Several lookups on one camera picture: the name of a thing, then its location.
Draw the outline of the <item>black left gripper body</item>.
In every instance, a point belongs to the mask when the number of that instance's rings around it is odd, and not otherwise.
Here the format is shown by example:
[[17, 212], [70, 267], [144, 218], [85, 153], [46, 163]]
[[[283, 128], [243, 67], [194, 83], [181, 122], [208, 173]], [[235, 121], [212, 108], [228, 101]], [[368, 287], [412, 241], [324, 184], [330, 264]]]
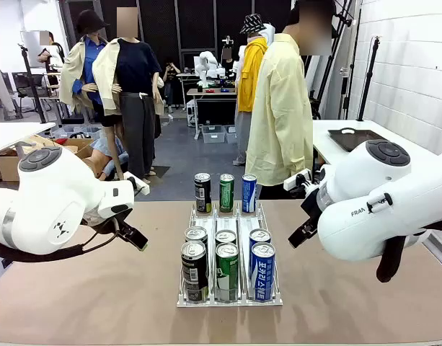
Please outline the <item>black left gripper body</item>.
[[131, 234], [133, 227], [125, 222], [130, 213], [131, 210], [125, 210], [109, 218], [102, 218], [97, 213], [87, 213], [83, 216], [83, 225], [98, 234]]

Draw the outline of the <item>black serving tray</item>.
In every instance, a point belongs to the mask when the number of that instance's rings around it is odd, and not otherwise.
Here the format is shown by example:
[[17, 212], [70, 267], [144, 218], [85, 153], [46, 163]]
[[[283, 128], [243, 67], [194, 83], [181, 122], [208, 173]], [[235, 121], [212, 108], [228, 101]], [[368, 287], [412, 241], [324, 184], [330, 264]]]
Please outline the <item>black serving tray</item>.
[[341, 128], [339, 130], [328, 130], [328, 133], [330, 138], [347, 152], [351, 152], [365, 141], [384, 140], [384, 137], [372, 130]]

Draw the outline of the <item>dark mannequin base plate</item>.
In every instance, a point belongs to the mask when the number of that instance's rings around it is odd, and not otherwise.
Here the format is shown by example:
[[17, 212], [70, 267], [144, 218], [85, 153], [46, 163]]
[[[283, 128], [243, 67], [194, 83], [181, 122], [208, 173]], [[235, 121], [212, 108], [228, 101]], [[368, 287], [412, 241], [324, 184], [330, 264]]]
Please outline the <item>dark mannequin base plate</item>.
[[150, 188], [164, 184], [167, 172], [171, 169], [169, 166], [153, 166], [150, 173], [146, 174], [141, 181]]

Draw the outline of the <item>black office chair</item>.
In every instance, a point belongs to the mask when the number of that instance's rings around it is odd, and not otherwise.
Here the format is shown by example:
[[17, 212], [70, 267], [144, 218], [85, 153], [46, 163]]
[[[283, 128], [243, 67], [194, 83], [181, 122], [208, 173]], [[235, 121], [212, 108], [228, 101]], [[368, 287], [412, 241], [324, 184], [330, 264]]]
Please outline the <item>black office chair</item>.
[[[19, 106], [22, 107], [23, 98], [33, 97], [32, 87], [27, 72], [12, 72], [12, 77], [16, 86], [17, 96], [19, 97]], [[40, 87], [43, 76], [40, 74], [33, 74], [32, 77], [35, 87]]]

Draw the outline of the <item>mannequin in yellow hoodie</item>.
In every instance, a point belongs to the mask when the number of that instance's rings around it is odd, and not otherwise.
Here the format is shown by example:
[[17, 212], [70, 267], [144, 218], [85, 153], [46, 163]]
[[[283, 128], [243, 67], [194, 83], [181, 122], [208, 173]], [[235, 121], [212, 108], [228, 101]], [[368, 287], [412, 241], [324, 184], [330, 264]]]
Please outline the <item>mannequin in yellow hoodie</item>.
[[247, 45], [237, 69], [237, 105], [235, 115], [237, 157], [232, 162], [234, 166], [244, 166], [246, 164], [246, 151], [257, 80], [262, 59], [268, 49], [266, 39], [259, 34], [259, 31], [264, 28], [263, 24], [262, 17], [259, 14], [248, 14], [240, 30], [241, 34], [247, 36]]

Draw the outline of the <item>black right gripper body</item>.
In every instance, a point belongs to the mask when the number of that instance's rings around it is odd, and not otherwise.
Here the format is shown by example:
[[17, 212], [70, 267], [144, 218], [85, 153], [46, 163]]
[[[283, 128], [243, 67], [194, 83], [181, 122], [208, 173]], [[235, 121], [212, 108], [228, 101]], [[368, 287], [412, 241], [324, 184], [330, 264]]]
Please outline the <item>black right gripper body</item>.
[[301, 204], [301, 208], [309, 216], [309, 219], [303, 224], [305, 231], [314, 231], [317, 228], [321, 216], [321, 209], [317, 202], [318, 192], [318, 190], [310, 192]]

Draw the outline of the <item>black beverage can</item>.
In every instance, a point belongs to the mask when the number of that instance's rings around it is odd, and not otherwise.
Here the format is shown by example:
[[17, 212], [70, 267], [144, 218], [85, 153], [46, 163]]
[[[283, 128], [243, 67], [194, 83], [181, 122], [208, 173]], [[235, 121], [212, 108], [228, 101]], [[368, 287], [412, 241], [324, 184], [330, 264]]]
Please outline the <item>black beverage can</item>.
[[197, 211], [210, 213], [211, 205], [211, 176], [209, 173], [197, 173], [194, 176], [195, 202]]
[[200, 303], [208, 297], [208, 258], [205, 244], [186, 241], [181, 247], [182, 274], [189, 301]]
[[202, 226], [191, 226], [185, 230], [185, 241], [201, 241], [208, 250], [208, 233]]

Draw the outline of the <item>bystander in dark top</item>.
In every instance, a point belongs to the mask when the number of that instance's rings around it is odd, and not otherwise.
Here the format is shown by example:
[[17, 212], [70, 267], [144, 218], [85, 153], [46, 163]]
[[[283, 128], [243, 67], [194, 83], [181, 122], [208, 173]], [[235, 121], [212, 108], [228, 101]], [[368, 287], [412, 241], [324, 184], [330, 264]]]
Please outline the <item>bystander in dark top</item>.
[[37, 60], [45, 64], [46, 71], [58, 72], [63, 67], [65, 53], [61, 44], [54, 40], [53, 33], [49, 32], [48, 35], [48, 46], [43, 48], [42, 52], [37, 56]]

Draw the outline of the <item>black tripod stand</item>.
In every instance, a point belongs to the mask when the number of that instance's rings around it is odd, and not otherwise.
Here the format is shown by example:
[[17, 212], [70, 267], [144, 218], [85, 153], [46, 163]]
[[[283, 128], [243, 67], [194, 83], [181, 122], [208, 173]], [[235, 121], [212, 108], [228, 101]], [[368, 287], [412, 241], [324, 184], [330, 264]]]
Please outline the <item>black tripod stand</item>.
[[42, 105], [40, 103], [39, 95], [37, 93], [35, 82], [34, 82], [34, 79], [33, 79], [33, 76], [32, 76], [32, 72], [31, 72], [31, 68], [30, 68], [30, 63], [28, 61], [28, 54], [27, 54], [28, 49], [26, 49], [26, 47], [23, 46], [22, 44], [19, 44], [18, 46], [19, 46], [19, 48], [21, 50], [21, 54], [22, 54], [22, 57], [23, 57], [23, 60], [24, 60], [24, 63], [25, 63], [25, 68], [26, 68], [26, 72], [27, 72], [27, 79], [29, 81], [29, 85], [30, 85], [30, 88], [32, 90], [33, 98], [34, 98], [34, 101], [35, 101], [35, 108], [36, 108], [37, 113], [38, 113], [38, 115], [40, 117], [40, 122], [42, 124], [45, 124], [45, 123], [47, 123], [47, 121], [46, 121], [45, 116], [44, 116], [43, 108], [42, 108]]

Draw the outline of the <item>whiteboard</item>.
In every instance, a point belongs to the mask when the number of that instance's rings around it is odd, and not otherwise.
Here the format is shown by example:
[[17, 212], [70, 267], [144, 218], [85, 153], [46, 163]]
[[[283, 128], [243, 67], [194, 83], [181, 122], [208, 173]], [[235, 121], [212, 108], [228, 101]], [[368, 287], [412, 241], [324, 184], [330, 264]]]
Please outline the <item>whiteboard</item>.
[[49, 45], [47, 30], [30, 30], [20, 32], [22, 45], [27, 49], [27, 59], [31, 68], [42, 68], [44, 63], [39, 62], [38, 55]]

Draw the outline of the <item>bundle of black poles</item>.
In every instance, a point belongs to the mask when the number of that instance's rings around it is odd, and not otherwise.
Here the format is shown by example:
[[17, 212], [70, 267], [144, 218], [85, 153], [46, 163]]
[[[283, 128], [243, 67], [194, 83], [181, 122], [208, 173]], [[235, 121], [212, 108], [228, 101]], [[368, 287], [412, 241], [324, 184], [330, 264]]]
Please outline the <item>bundle of black poles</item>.
[[338, 107], [342, 105], [342, 85], [348, 78], [349, 60], [352, 53], [352, 36], [358, 25], [357, 11], [360, 0], [335, 0], [337, 16], [332, 25], [337, 31], [337, 37], [332, 39], [332, 49], [329, 56], [314, 56], [316, 64], [312, 90], [317, 100], [319, 119], [335, 120]]

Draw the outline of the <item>bystander beside white robot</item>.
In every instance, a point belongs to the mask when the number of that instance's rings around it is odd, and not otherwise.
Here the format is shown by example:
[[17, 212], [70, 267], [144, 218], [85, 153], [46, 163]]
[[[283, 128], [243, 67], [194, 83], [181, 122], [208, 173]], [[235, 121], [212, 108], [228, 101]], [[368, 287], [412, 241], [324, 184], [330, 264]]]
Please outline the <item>bystander beside white robot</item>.
[[234, 67], [234, 54], [231, 46], [226, 46], [221, 52], [221, 67], [225, 69], [225, 77], [234, 80], [236, 73], [232, 71]]

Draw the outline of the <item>black desk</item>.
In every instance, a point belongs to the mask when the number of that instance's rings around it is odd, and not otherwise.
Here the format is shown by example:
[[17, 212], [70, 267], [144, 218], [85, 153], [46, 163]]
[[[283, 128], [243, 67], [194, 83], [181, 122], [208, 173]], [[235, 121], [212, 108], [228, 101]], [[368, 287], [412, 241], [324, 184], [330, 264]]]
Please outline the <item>black desk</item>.
[[192, 88], [187, 96], [194, 101], [195, 140], [205, 125], [233, 125], [237, 103], [235, 88]]

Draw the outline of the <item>mannequin with black hat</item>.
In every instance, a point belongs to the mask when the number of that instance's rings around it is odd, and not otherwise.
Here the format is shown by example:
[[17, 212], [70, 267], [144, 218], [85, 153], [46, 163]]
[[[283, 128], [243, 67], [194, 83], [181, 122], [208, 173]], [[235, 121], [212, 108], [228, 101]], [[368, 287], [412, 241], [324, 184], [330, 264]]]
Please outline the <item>mannequin with black hat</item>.
[[92, 109], [100, 122], [105, 115], [92, 65], [107, 44], [99, 34], [104, 27], [106, 24], [95, 11], [87, 9], [80, 13], [76, 28], [81, 37], [65, 58], [59, 84], [62, 103], [74, 109]]

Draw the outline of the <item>green soda can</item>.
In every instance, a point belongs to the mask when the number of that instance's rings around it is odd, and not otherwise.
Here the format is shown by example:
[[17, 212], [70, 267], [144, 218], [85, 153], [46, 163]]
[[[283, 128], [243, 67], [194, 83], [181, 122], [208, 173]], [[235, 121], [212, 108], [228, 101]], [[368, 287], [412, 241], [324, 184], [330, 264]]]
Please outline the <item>green soda can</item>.
[[215, 243], [216, 247], [222, 244], [237, 244], [237, 235], [229, 229], [217, 231], [215, 234]]
[[229, 213], [234, 207], [234, 176], [224, 173], [219, 180], [219, 209]]
[[216, 247], [216, 284], [218, 299], [223, 302], [237, 300], [239, 250], [233, 243]]

